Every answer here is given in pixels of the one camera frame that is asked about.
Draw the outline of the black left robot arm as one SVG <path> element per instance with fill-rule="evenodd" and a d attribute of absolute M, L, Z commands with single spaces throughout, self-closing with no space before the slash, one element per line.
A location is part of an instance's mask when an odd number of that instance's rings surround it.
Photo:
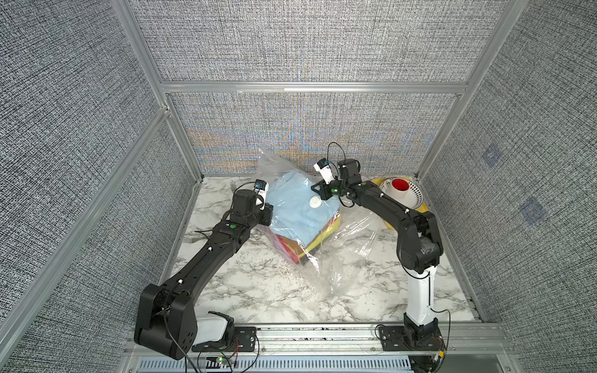
<path fill-rule="evenodd" d="M 194 305 L 219 268 L 250 238 L 253 228 L 269 226 L 273 206 L 253 190 L 237 190 L 231 208 L 213 227 L 200 251 L 161 285 L 141 293 L 134 342 L 180 360 L 203 338 Z"/>

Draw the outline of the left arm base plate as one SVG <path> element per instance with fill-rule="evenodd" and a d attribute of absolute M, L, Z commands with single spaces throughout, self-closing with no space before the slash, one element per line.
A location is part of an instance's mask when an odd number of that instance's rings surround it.
<path fill-rule="evenodd" d="M 227 333 L 216 342 L 205 342 L 194 345 L 192 352 L 254 352 L 257 345 L 257 328 L 254 326 L 236 327 L 233 333 Z"/>

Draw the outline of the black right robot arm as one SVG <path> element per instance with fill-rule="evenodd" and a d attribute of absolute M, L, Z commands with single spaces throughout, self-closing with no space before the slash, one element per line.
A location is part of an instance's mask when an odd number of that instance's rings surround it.
<path fill-rule="evenodd" d="M 360 163 L 343 159 L 334 164 L 322 158 L 313 165 L 322 177 L 311 187 L 322 200 L 346 197 L 379 216 L 397 233 L 396 255 L 409 277 L 404 343 L 412 349 L 440 337 L 434 305 L 434 282 L 443 245 L 436 217 L 401 204 L 372 181 L 362 180 Z"/>

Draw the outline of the clear plastic vacuum bag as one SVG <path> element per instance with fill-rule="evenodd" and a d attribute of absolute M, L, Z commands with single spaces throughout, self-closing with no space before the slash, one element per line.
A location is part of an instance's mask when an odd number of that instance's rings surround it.
<path fill-rule="evenodd" d="M 271 150 L 258 152 L 256 178 L 267 183 L 271 224 L 263 230 L 274 248 L 325 297 L 348 293 L 378 246 L 383 223 L 342 197 L 323 200 L 312 190 L 321 177 Z"/>

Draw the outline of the light blue trousers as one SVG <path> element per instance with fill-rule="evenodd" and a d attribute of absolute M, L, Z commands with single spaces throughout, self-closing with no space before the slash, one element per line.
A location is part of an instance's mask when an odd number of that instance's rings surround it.
<path fill-rule="evenodd" d="M 319 196 L 311 190 L 313 185 L 314 182 L 298 170 L 276 175 L 266 198 L 274 209 L 269 225 L 271 233 L 295 240 L 306 247 L 336 214 L 340 214 L 340 204 L 336 200 L 321 199 L 319 208 L 309 206 L 309 200 Z"/>

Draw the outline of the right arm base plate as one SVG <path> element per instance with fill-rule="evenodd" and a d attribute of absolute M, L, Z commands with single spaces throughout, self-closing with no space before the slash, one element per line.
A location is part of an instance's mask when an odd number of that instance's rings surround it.
<path fill-rule="evenodd" d="M 445 344 L 436 324 L 425 326 L 386 326 L 375 329 L 384 351 L 443 351 Z"/>

